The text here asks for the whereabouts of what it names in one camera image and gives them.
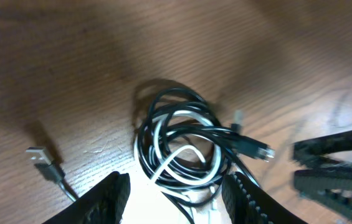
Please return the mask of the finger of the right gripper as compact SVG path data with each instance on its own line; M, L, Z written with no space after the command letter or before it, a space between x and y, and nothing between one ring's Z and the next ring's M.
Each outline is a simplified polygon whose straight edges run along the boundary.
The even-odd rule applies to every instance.
M326 155L344 151L352 151L352 130L295 142L292 159L308 168L324 167L340 164Z
M352 168L298 170L294 188L352 221Z

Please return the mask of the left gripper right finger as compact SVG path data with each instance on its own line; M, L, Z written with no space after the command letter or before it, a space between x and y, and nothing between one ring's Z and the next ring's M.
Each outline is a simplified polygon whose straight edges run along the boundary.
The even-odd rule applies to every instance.
M221 190L232 224L305 224L240 172L225 175Z

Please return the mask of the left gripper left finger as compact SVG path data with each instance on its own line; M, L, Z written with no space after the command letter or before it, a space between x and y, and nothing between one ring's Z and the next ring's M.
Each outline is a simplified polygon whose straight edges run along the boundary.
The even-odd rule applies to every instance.
M130 175L114 171L44 224L119 224L130 192Z

